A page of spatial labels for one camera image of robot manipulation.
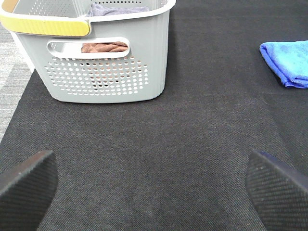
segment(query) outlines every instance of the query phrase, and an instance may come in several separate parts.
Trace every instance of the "black carpet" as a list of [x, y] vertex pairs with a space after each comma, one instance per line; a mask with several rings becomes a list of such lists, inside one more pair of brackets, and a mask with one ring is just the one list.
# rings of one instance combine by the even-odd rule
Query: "black carpet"
[[305, 0], [178, 0], [166, 88], [151, 101], [54, 100], [35, 72], [0, 145], [0, 172], [42, 149], [59, 186], [40, 231], [264, 231], [244, 187], [253, 149], [308, 175], [308, 90], [258, 48], [308, 39]]

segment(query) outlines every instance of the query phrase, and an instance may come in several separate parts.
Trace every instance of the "laundry basket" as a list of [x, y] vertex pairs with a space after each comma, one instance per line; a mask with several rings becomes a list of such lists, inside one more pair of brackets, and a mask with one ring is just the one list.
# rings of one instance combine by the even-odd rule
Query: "laundry basket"
[[[3, 0], [1, 23], [16, 32], [52, 97], [64, 102], [149, 100], [165, 86], [169, 11], [176, 0]], [[92, 3], [149, 12], [86, 17]], [[121, 41], [124, 52], [81, 53], [83, 43]]]

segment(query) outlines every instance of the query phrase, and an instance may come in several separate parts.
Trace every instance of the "gray plastic basket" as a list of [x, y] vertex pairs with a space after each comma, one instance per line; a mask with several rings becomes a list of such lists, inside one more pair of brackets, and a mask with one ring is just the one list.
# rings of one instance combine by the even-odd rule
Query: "gray plastic basket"
[[[165, 86], [169, 11], [176, 0], [19, 0], [12, 15], [87, 22], [86, 36], [17, 33], [51, 96], [76, 103], [149, 100]], [[149, 12], [85, 17], [92, 3]], [[122, 41], [126, 52], [81, 53], [82, 43]]]

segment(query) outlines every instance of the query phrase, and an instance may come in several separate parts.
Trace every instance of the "brown towel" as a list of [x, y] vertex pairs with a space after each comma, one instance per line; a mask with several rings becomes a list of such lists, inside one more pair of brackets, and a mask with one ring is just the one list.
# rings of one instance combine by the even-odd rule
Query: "brown towel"
[[123, 42], [84, 43], [81, 53], [124, 52], [127, 45]]

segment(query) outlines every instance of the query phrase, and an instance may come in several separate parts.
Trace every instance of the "floor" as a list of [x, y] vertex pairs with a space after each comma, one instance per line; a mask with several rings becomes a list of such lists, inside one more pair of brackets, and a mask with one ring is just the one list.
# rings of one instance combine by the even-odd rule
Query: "floor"
[[31, 72], [11, 34], [0, 25], [0, 141]]

